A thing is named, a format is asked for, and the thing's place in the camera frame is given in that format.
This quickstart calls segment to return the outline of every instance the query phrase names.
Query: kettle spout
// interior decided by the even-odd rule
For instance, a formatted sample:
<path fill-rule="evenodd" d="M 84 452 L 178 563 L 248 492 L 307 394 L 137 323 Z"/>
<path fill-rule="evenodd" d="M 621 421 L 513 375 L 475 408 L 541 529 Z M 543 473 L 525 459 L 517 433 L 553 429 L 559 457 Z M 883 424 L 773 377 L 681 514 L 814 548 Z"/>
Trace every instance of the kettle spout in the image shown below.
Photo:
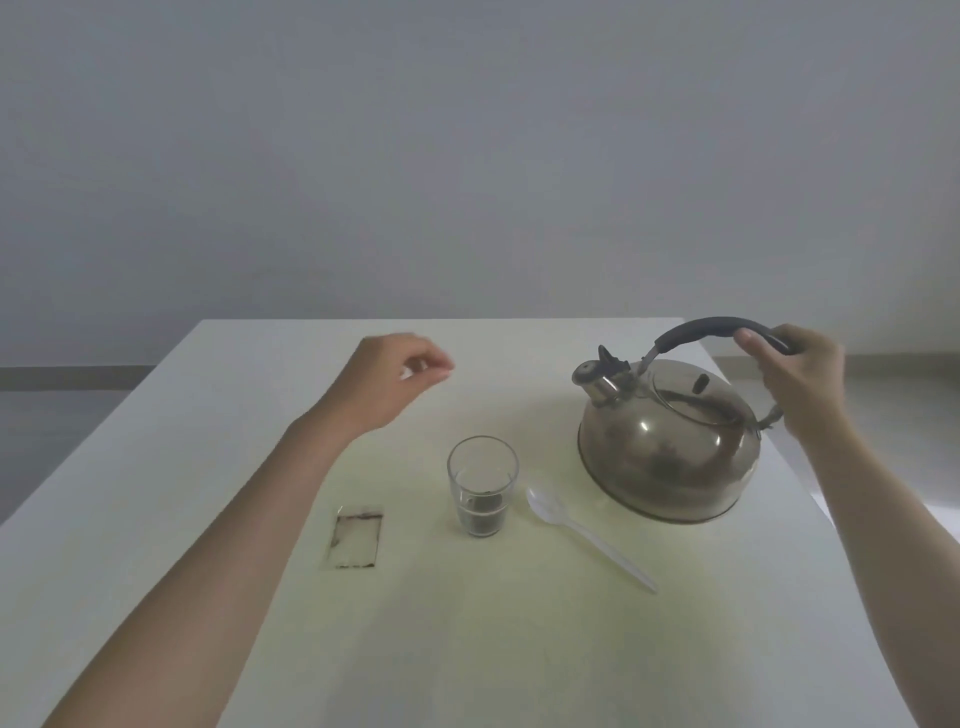
<path fill-rule="evenodd" d="M 600 358 L 585 361 L 573 370 L 571 379 L 600 407 L 620 396 L 621 390 L 614 378 L 623 372 L 630 372 L 630 364 L 611 356 L 606 347 L 600 347 Z"/>

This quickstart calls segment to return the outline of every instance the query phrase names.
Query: left hand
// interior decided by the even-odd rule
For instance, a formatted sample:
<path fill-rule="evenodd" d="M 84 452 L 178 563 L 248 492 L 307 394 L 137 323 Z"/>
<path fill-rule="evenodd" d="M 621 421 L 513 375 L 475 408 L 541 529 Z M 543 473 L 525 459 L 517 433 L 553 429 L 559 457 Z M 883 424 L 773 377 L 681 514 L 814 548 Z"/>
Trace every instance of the left hand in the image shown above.
<path fill-rule="evenodd" d="M 452 370 L 453 360 L 427 338 L 412 333 L 368 336 L 306 416 L 334 420 L 352 440 L 391 423 Z"/>

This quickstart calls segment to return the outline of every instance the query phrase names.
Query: small packet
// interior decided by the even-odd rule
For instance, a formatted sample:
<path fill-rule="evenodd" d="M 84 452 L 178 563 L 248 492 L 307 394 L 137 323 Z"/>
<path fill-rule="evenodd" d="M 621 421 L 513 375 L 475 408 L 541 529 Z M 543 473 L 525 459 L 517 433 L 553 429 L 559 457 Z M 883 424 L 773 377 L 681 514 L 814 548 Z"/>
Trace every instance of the small packet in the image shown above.
<path fill-rule="evenodd" d="M 337 511 L 321 569 L 371 569 L 376 565 L 383 507 L 345 505 Z"/>

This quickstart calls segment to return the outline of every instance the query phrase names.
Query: floor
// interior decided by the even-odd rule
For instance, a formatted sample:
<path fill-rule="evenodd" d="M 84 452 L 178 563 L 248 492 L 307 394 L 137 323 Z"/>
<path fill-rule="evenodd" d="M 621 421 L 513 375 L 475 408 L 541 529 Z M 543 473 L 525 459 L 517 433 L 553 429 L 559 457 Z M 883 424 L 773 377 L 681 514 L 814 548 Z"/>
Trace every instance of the floor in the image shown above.
<path fill-rule="evenodd" d="M 756 411 L 772 400 L 757 379 L 734 385 Z M 863 377 L 848 382 L 853 418 L 886 463 L 960 538 L 960 384 L 939 379 Z M 19 507 L 126 392 L 0 392 L 0 522 Z M 821 503 L 813 472 L 782 426 L 772 441 Z"/>

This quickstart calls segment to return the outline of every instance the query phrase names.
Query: right hand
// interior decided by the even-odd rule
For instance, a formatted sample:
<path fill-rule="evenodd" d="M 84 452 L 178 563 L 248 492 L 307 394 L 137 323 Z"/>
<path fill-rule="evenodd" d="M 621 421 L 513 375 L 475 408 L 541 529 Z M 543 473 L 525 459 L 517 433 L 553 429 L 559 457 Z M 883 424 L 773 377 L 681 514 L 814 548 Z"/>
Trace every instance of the right hand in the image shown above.
<path fill-rule="evenodd" d="M 773 329 L 798 353 L 784 356 L 762 336 L 746 328 L 733 340 L 752 356 L 763 384 L 783 410 L 786 427 L 801 442 L 846 419 L 843 395 L 843 347 L 824 334 L 784 324 Z"/>

